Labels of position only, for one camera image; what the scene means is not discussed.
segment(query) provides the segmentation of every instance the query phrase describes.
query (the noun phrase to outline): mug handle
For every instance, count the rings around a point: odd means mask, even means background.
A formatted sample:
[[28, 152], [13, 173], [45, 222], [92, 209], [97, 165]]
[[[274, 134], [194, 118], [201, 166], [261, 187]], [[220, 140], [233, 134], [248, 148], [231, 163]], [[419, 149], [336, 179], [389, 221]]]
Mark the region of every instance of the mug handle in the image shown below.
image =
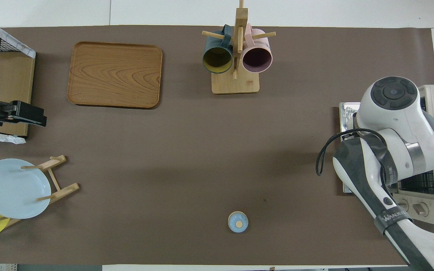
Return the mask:
[[227, 48], [229, 46], [229, 43], [231, 43], [231, 26], [225, 24], [221, 33], [222, 35], [224, 35], [224, 39], [222, 40], [222, 43], [220, 43], [220, 45], [224, 48]]
[[244, 35], [244, 37], [246, 38], [246, 43], [248, 43], [248, 46], [255, 45], [255, 42], [252, 39], [252, 27], [250, 26], [250, 24], [246, 25], [246, 34]]

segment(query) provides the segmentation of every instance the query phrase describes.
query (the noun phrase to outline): black cable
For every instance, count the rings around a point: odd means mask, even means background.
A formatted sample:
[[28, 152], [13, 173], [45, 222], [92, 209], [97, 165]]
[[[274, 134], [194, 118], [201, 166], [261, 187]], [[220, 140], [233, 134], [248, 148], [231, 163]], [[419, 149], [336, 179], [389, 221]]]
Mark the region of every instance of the black cable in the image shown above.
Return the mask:
[[[377, 136], [381, 142], [383, 142], [383, 144], [385, 146], [387, 146], [386, 141], [384, 140], [384, 137], [379, 134], [378, 132], [374, 131], [374, 130], [370, 130], [370, 129], [365, 129], [365, 128], [356, 128], [356, 129], [351, 129], [351, 130], [347, 130], [344, 132], [340, 132], [339, 134], [335, 134], [332, 137], [330, 137], [326, 144], [324, 144], [324, 147], [321, 149], [321, 151], [319, 152], [317, 159], [316, 159], [316, 174], [318, 176], [321, 176], [322, 171], [324, 169], [324, 155], [326, 154], [326, 148], [327, 146], [329, 146], [329, 144], [331, 144], [331, 142], [333, 142], [334, 140], [338, 139], [339, 137], [345, 135], [345, 134], [351, 134], [353, 132], [370, 132], [372, 134], [374, 134], [375, 136]], [[321, 161], [321, 170], [319, 170], [319, 161]]]

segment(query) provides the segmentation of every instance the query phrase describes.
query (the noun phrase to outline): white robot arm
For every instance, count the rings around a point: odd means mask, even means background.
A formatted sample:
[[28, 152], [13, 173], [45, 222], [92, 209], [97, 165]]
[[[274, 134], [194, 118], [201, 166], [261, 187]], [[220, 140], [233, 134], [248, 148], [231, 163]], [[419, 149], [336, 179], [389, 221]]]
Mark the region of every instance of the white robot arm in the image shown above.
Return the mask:
[[434, 119], [421, 110], [413, 82], [386, 77], [367, 89], [355, 122], [357, 130], [374, 132], [342, 141], [333, 156], [336, 173], [408, 265], [434, 271], [434, 233], [415, 226], [386, 189], [434, 169]]

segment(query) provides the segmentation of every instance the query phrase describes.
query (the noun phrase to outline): pink mug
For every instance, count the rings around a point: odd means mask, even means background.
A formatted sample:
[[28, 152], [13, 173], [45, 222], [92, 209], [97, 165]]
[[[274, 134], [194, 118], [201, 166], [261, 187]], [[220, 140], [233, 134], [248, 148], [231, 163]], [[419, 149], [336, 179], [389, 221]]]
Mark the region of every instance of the pink mug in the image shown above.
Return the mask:
[[246, 26], [246, 41], [243, 43], [242, 64], [249, 72], [263, 72], [272, 64], [272, 53], [270, 52], [269, 39], [252, 39], [252, 36], [264, 34], [261, 29], [252, 29], [250, 24]]

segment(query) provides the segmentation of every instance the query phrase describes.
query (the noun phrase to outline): black strap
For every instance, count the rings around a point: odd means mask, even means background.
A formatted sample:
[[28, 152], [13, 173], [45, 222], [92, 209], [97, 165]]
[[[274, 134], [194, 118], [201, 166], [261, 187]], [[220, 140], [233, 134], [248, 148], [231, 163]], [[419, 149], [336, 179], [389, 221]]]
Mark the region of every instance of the black strap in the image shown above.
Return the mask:
[[356, 129], [351, 129], [351, 130], [347, 130], [347, 131], [335, 134], [335, 135], [333, 135], [332, 137], [330, 137], [327, 140], [326, 144], [324, 144], [324, 146], [322, 147], [321, 151], [317, 155], [317, 159], [316, 159], [316, 174], [318, 176], [321, 176], [322, 170], [324, 169], [324, 155], [326, 154], [326, 148], [327, 148], [327, 146], [329, 146], [329, 144], [331, 144], [331, 142], [333, 142], [334, 140], [338, 139], [339, 137], [345, 136], [346, 134], [352, 134], [352, 133], [355, 133], [355, 132], [369, 132], [371, 134], [374, 134], [376, 137], [379, 138], [379, 140], [381, 140], [381, 142], [384, 144], [384, 146], [386, 146], [386, 141], [384, 140], [384, 137], [381, 134], [379, 134], [379, 132], [376, 132], [376, 131], [370, 130], [370, 129], [356, 128]]
[[386, 174], [386, 185], [391, 185], [398, 182], [398, 170], [394, 164], [394, 160], [391, 156], [388, 147], [377, 138], [374, 134], [365, 134], [361, 137], [371, 148], [377, 161], [381, 165], [381, 168]]
[[374, 219], [374, 225], [382, 234], [384, 234], [386, 228], [403, 219], [409, 219], [413, 221], [405, 209], [403, 209], [401, 206], [395, 206], [377, 215]]

